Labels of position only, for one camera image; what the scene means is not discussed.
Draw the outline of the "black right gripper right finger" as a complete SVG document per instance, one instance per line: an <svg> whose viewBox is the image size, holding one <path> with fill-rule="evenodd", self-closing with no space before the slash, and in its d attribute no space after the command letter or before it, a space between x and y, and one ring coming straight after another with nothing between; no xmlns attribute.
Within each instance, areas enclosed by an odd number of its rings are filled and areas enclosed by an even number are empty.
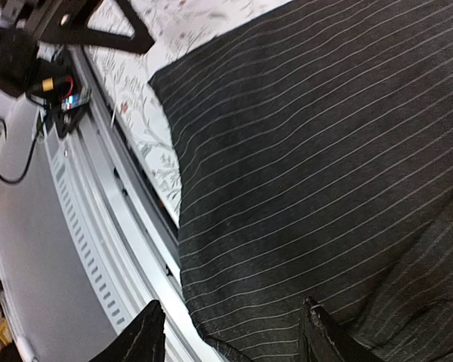
<svg viewBox="0 0 453 362"><path fill-rule="evenodd" d="M301 361L369 362L381 361L308 296L300 310L299 354Z"/></svg>

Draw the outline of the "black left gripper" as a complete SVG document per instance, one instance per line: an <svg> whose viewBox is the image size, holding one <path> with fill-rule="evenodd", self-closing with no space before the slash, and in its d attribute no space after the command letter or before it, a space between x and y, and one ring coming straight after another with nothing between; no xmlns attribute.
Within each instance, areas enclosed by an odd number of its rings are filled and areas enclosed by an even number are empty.
<svg viewBox="0 0 453 362"><path fill-rule="evenodd" d="M8 1L7 23L48 44L90 45L145 54L153 45L146 24L130 1L113 1L132 28L130 35L88 26L98 2L90 0Z"/></svg>

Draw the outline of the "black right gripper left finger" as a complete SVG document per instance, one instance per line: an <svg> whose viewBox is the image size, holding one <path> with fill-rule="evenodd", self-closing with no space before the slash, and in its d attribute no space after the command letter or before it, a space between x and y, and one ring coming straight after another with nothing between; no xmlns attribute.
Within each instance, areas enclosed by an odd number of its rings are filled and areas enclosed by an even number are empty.
<svg viewBox="0 0 453 362"><path fill-rule="evenodd" d="M152 300L120 335L97 356L98 362L154 362L165 360L165 313Z"/></svg>

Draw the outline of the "black pinstriped long sleeve shirt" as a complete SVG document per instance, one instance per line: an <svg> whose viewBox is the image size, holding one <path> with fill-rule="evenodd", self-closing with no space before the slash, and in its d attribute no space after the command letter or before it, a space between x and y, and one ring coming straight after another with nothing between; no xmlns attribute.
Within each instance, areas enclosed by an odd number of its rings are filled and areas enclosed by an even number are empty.
<svg viewBox="0 0 453 362"><path fill-rule="evenodd" d="M382 361L453 361L453 1L290 1L150 86L206 343L301 361L310 296Z"/></svg>

